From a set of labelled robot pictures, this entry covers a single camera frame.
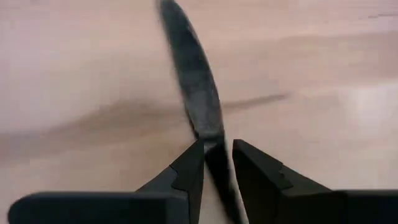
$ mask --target black knife blade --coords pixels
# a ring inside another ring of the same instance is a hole
[[[188,18],[173,0],[159,0],[177,80],[194,135],[205,143],[205,161],[228,220],[243,223],[231,181],[220,100],[205,53]]]

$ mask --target wooden surface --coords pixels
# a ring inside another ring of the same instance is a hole
[[[398,188],[398,3],[181,0],[242,138],[333,189]],[[192,143],[152,1],[0,2],[0,223],[136,190]],[[201,222],[222,223],[205,177]]]

